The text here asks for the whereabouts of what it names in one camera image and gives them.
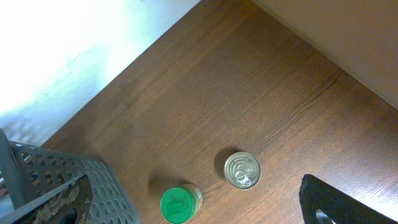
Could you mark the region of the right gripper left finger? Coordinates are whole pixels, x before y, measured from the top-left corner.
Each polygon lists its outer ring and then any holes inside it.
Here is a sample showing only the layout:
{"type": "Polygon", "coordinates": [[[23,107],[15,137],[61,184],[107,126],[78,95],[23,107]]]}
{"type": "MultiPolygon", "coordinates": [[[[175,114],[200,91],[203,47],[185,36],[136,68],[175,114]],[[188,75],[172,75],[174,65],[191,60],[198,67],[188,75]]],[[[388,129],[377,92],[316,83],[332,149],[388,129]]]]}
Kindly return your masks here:
{"type": "Polygon", "coordinates": [[[81,175],[3,216],[1,223],[85,224],[92,200],[89,178],[81,175]]]}

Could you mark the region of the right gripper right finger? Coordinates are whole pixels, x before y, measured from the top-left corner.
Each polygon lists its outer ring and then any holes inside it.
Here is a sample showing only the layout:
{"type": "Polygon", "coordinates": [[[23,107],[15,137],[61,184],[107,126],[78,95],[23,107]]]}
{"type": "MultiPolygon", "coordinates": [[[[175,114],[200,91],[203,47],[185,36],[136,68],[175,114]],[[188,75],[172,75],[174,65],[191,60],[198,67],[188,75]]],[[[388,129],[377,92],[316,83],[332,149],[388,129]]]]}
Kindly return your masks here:
{"type": "Polygon", "coordinates": [[[371,209],[317,177],[305,174],[299,190],[303,220],[312,223],[393,223],[397,221],[371,209]]]}

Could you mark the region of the silver tin can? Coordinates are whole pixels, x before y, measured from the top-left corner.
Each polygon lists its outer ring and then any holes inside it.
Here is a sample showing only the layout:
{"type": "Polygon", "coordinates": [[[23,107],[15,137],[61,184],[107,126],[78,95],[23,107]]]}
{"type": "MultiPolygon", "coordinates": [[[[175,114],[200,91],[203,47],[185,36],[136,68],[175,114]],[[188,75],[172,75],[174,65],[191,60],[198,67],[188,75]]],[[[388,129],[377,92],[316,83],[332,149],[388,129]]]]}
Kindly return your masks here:
{"type": "Polygon", "coordinates": [[[259,161],[250,153],[235,152],[224,164],[224,177],[236,189],[249,190],[255,187],[262,175],[259,161]]]}

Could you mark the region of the green lid jar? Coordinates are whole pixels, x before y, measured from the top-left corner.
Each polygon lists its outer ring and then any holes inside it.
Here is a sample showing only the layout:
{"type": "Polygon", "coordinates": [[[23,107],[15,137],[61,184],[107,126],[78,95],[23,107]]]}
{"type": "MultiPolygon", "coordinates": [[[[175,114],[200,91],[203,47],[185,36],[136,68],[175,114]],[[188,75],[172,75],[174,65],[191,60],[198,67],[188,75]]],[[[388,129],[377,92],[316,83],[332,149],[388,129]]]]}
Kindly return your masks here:
{"type": "Polygon", "coordinates": [[[200,209],[203,196],[193,184],[183,184],[166,190],[160,200],[160,209],[170,223],[185,223],[200,209]]]}

